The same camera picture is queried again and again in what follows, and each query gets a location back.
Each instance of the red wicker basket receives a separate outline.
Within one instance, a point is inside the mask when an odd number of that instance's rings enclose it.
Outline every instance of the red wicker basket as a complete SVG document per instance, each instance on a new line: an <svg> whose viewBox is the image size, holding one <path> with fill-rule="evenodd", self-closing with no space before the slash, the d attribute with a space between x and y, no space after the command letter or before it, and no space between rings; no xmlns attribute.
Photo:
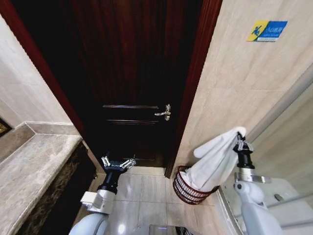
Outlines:
<svg viewBox="0 0 313 235"><path fill-rule="evenodd" d="M186 184L180 173L181 171L185 171L188 168L189 167L183 165L180 165L178 167L178 171L173 181L173 188L176 195L180 198L181 201L191 205L196 205L205 200L212 193L216 192L219 186L215 186L210 192L201 192L193 189Z"/></svg>

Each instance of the dark wooden door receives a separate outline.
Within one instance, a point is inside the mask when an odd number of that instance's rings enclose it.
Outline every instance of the dark wooden door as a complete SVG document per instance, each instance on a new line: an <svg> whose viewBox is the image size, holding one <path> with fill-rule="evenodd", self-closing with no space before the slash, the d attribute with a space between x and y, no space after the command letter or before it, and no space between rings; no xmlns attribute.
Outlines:
<svg viewBox="0 0 313 235"><path fill-rule="evenodd" d="M13 0L98 159L166 166L201 0ZM171 105L171 118L155 116Z"/></svg>

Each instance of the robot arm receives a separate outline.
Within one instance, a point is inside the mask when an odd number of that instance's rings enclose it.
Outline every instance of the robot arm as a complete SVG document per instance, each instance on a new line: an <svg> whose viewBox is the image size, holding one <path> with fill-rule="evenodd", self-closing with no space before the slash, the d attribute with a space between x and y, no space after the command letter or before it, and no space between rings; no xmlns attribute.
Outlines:
<svg viewBox="0 0 313 235"><path fill-rule="evenodd" d="M109 161L108 154L102 157L106 177L97 192L86 191L81 199L87 210L93 212L85 216L71 229L70 235L103 235L107 227L107 220L113 209L115 195L117 194L117 182L121 174L136 164L129 159L124 163Z"/></svg>
<svg viewBox="0 0 313 235"><path fill-rule="evenodd" d="M254 183L270 183L270 178L254 174L255 167L250 157L252 146L238 133L237 144L233 150L238 153L239 160L234 189L242 202L241 213L248 235L283 235L277 219L264 203L263 191Z"/></svg>

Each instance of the door frame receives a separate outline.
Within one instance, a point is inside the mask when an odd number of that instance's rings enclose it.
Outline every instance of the door frame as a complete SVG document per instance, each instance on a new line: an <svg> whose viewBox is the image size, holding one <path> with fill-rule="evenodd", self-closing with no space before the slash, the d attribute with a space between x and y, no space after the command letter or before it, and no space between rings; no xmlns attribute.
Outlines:
<svg viewBox="0 0 313 235"><path fill-rule="evenodd" d="M186 85L183 91L182 101L178 114L178 121L175 127L174 141L171 146L169 161L165 170L165 176L167 178L170 178L172 174L176 155L178 153L182 135L187 124L222 1L223 0L203 0L202 3L194 47L189 64L188 75L186 78ZM24 48L25 52L37 68L38 72L41 74L44 81L47 83L57 100L60 102L61 106L77 128L78 132L84 138L86 136L86 130L82 121L79 119L68 98L62 91L47 62L37 48L35 42L32 40L10 0L0 0L0 14L9 25L15 37Z"/></svg>

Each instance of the blue sign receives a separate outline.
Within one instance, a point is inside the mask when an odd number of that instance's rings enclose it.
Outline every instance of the blue sign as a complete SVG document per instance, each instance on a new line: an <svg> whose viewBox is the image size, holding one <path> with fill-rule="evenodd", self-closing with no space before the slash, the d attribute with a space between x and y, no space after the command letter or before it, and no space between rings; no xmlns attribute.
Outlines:
<svg viewBox="0 0 313 235"><path fill-rule="evenodd" d="M285 28L287 21L257 21L248 41L275 42Z"/></svg>

